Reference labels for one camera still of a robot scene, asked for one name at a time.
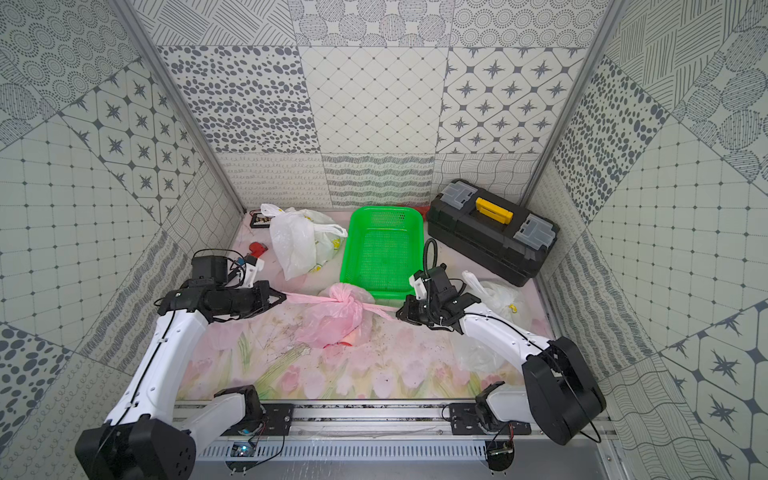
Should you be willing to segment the green plastic basket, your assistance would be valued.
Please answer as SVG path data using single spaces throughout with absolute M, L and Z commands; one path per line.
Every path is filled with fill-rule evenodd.
M 340 281 L 377 300 L 402 301 L 422 268 L 424 223 L 410 207 L 368 206 L 350 217 Z

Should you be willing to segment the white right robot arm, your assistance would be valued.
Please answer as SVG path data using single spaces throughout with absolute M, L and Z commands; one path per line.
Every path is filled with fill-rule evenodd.
M 417 271 L 409 283 L 414 292 L 397 311 L 399 320 L 473 339 L 522 373 L 524 393 L 495 382 L 476 396 L 484 430 L 533 423 L 565 445 L 606 409 L 598 382 L 572 340 L 551 340 L 501 318 L 478 296 L 457 290 L 443 264 Z

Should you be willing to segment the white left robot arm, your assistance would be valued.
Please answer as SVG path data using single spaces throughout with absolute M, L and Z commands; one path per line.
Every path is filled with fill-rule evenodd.
M 192 276 L 156 303 L 149 347 L 126 392 L 104 423 L 81 433 L 75 455 L 90 479 L 187 479 L 197 453 L 227 430 L 249 437 L 267 429 L 253 386 L 223 389 L 182 426 L 172 424 L 183 374 L 213 323 L 240 321 L 283 303 L 284 293 L 258 277 L 262 260 L 202 249 Z

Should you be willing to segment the pink plastic bag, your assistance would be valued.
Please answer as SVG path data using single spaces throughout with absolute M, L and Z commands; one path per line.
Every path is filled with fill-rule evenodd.
M 376 304 L 368 291 L 347 283 L 331 285 L 320 295 L 287 293 L 286 302 L 305 307 L 295 338 L 311 348 L 368 343 L 373 318 L 395 320 L 397 311 L 395 307 Z

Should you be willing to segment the white plastic bag lemon print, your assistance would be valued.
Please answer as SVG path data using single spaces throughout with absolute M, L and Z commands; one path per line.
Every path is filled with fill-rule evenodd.
M 505 286 L 498 282 L 480 281 L 468 270 L 462 272 L 461 279 L 469 292 L 477 296 L 494 314 L 507 323 L 527 328 L 522 323 L 526 319 L 524 295 L 517 287 Z M 485 347 L 481 342 L 467 335 L 454 336 L 451 339 L 454 355 L 462 370 L 478 374 L 492 374 L 502 368 L 505 360 Z

